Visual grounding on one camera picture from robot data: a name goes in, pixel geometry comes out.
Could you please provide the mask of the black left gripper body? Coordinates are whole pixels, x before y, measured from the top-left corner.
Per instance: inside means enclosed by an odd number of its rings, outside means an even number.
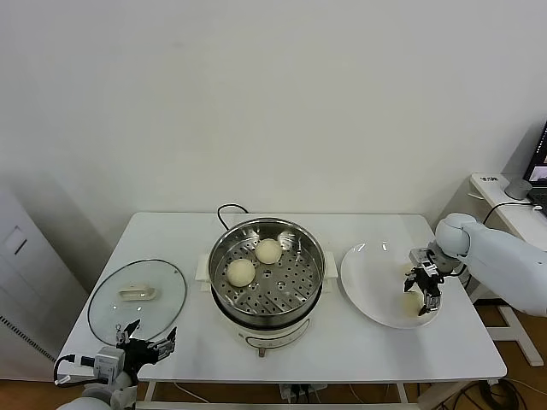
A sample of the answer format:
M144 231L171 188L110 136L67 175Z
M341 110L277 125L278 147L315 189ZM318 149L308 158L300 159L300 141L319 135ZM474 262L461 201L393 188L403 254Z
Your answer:
M130 338L121 344L125 352L123 371L138 373L144 365L155 365L160 360L160 354L154 342Z

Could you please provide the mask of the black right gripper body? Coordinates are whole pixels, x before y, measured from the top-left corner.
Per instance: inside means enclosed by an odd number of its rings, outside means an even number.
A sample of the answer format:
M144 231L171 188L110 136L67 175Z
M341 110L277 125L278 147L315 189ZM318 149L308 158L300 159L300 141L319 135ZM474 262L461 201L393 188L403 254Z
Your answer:
M440 277L437 274L429 276L425 269L415 267L413 269L415 283L425 296L441 296L438 284Z

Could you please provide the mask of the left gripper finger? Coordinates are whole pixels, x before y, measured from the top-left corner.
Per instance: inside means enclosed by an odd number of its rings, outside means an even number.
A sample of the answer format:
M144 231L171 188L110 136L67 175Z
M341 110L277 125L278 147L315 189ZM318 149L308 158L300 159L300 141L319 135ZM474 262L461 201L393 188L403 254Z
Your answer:
M169 356L175 350L176 331L177 327L174 327L165 338L160 341L151 343L149 345L149 348L157 352L158 356Z
M123 346L128 344L132 334L139 328L140 319L136 319L129 323L125 328L121 328L121 324L116 326L115 345Z

